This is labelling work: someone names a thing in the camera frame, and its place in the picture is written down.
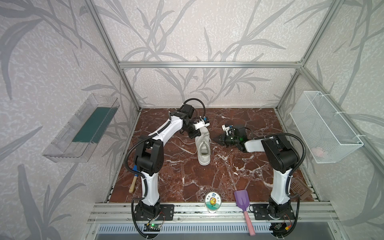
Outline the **white shoelace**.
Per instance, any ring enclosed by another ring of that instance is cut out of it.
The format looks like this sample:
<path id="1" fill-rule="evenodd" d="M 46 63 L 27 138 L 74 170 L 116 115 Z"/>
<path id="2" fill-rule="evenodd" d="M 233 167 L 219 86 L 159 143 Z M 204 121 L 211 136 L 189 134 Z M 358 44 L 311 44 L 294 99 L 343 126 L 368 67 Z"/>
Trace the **white shoelace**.
<path id="1" fill-rule="evenodd" d="M 212 147 L 212 140 L 211 140 L 211 156 L 213 154 L 213 147 Z M 193 140 L 186 140 L 186 139 L 182 139 L 181 137 L 176 137 L 176 142 L 175 142 L 175 146 L 178 148 L 178 149 L 181 149 L 182 151 L 188 153 L 188 154 L 191 154 L 191 155 L 197 155 L 197 148 L 196 148 L 196 144 L 195 144 L 195 139 Z"/>

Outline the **white sneaker shoe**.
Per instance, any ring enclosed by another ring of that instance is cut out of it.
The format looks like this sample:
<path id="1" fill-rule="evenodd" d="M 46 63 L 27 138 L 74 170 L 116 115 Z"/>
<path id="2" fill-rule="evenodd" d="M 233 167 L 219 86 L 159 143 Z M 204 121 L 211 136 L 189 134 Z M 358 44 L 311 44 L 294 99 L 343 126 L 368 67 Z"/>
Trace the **white sneaker shoe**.
<path id="1" fill-rule="evenodd" d="M 198 161 L 200 165 L 207 166 L 211 162 L 211 138 L 207 127 L 199 129 L 201 135 L 195 138 Z"/>

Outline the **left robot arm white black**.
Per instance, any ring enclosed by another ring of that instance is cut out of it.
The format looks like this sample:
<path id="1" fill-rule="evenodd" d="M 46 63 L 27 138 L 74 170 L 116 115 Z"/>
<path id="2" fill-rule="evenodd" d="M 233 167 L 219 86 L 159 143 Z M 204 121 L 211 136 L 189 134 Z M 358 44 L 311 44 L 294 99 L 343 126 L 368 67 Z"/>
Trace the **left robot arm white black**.
<path id="1" fill-rule="evenodd" d="M 184 102 L 183 105 L 169 113 L 166 122 L 148 136 L 140 140 L 128 150 L 124 157 L 127 171 L 138 175 L 142 179 L 142 197 L 133 199 L 138 201 L 138 208 L 157 215 L 160 211 L 160 194 L 158 192 L 158 174 L 164 164 L 164 146 L 168 140 L 181 130 L 193 139 L 201 135 L 200 128 L 208 126 L 206 108 L 203 115 L 193 117 L 195 108 Z"/>

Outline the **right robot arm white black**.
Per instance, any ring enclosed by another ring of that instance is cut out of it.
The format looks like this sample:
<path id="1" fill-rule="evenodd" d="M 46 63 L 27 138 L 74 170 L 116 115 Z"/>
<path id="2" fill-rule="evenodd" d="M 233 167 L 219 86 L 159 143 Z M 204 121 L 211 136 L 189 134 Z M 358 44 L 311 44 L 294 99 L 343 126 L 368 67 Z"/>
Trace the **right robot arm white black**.
<path id="1" fill-rule="evenodd" d="M 244 126 L 223 125 L 224 133 L 214 142 L 225 147 L 236 147 L 243 153 L 265 152 L 274 170 L 273 190 L 269 199 L 270 210 L 276 214 L 289 208 L 291 199 L 299 194 L 290 194 L 291 178 L 306 157 L 303 140 L 289 133 L 277 133 L 262 137 L 247 136 Z"/>

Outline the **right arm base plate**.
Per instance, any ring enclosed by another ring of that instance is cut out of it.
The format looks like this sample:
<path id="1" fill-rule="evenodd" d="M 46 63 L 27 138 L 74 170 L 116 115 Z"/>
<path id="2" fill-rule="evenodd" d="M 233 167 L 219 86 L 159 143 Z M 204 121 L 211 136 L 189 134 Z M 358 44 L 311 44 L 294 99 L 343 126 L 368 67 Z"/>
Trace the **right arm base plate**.
<path id="1" fill-rule="evenodd" d="M 291 206 L 283 210 L 281 213 L 270 212 L 274 211 L 273 207 L 270 207 L 268 203 L 264 204 L 252 204 L 249 207 L 252 214 L 254 214 L 255 220 L 266 220 L 266 221 L 282 221 L 282 220 L 295 220 L 295 211 Z"/>

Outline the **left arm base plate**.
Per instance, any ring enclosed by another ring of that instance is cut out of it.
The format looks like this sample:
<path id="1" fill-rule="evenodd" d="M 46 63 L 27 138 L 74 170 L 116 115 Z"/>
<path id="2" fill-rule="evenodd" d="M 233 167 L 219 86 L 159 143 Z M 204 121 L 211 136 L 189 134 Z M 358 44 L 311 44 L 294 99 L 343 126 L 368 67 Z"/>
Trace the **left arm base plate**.
<path id="1" fill-rule="evenodd" d="M 136 221 L 172 221 L 174 217 L 175 205 L 155 204 L 148 206 L 140 203 L 134 209 L 133 218 Z"/>

